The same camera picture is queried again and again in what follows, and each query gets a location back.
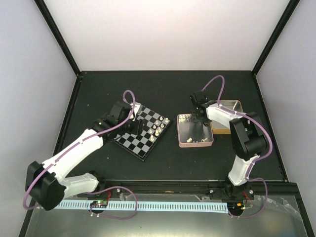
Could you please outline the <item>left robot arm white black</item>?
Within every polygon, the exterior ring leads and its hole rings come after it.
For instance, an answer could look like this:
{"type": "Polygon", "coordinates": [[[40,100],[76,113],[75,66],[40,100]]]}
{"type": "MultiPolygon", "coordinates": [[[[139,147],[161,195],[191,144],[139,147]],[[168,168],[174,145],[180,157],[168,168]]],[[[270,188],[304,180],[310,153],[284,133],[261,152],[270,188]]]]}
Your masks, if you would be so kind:
{"type": "Polygon", "coordinates": [[[29,164],[25,184],[27,195],[45,210],[52,210],[63,199],[81,193],[101,197],[106,191],[106,185],[94,172],[70,178],[67,175],[91,153],[117,136],[139,134],[143,125],[136,116],[141,107],[137,102],[115,102],[109,113],[96,119],[64,150],[42,163],[34,161],[29,164]]]}

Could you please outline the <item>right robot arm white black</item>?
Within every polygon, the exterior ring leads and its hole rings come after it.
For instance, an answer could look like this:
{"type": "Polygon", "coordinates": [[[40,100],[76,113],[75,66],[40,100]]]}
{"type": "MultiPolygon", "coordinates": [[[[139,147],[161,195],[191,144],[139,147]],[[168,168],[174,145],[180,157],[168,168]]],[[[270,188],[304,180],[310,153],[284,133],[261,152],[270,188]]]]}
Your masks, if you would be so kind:
{"type": "Polygon", "coordinates": [[[204,125],[218,122],[230,129],[235,160],[224,182],[227,198],[237,199],[247,187],[255,163],[272,152],[272,140],[258,114],[234,111],[218,101],[208,100],[202,91],[190,95],[195,108],[193,120],[204,125]]]}

